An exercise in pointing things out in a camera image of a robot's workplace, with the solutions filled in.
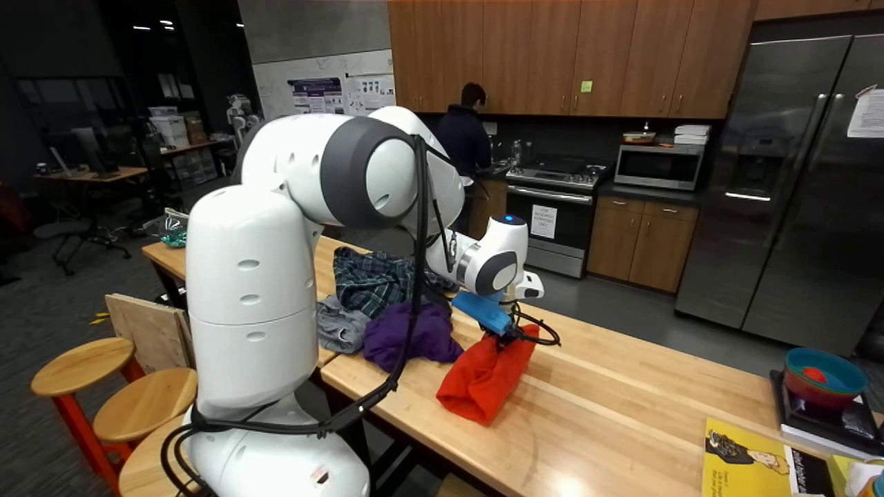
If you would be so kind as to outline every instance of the microwave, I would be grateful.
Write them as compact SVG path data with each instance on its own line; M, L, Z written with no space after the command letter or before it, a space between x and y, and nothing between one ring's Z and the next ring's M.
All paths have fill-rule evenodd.
M618 147L612 182L662 191L695 191L700 147Z

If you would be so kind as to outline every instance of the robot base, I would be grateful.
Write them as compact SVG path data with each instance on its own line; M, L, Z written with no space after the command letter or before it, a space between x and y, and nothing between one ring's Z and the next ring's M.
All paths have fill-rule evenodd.
M257 417L272 425L314 421L289 398ZM352 497L369 492L359 454L336 435L279 435L257 431L216 431L187 438L195 471L220 497L323 494Z

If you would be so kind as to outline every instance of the orange cloth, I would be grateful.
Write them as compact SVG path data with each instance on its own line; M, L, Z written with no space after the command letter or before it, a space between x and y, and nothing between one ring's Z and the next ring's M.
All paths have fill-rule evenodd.
M537 329L522 326L522 333L536 336ZM492 425L526 370L533 345L513 338L496 348L496 336L486 333L453 361L435 391L439 403L467 420Z

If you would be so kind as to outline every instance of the upper cabinet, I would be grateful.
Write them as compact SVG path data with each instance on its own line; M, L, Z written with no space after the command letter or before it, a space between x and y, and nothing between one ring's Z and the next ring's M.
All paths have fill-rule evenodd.
M670 116L692 0L638 0L622 116Z
M723 119L754 0L390 0L397 102L489 113Z
M754 0L692 0L669 116L723 119L752 29Z
M876 8L876 2L881 0L757 0L754 20L765 21L793 17L850 14Z

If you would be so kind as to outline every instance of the wooden stool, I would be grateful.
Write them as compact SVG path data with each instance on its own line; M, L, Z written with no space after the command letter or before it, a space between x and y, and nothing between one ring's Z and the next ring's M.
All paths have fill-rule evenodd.
M53 398L64 425L75 435L89 467L98 476L104 476L109 489L112 489L115 471L108 460L102 441L94 435L89 417L76 403L76 391L112 372L120 372L127 381L136 381L144 376L137 361L131 361L131 343L124 336L94 338L79 348L72 348L54 356L48 363L44 363L31 381L31 389L37 398Z
M181 417L170 417L155 434L148 434L127 457L118 471L118 494L120 497L169 497L176 494L173 482L166 476L159 464L159 450L166 435L181 425Z
M94 417L94 434L129 450L181 414L195 398L195 370L170 367L148 372L118 389Z

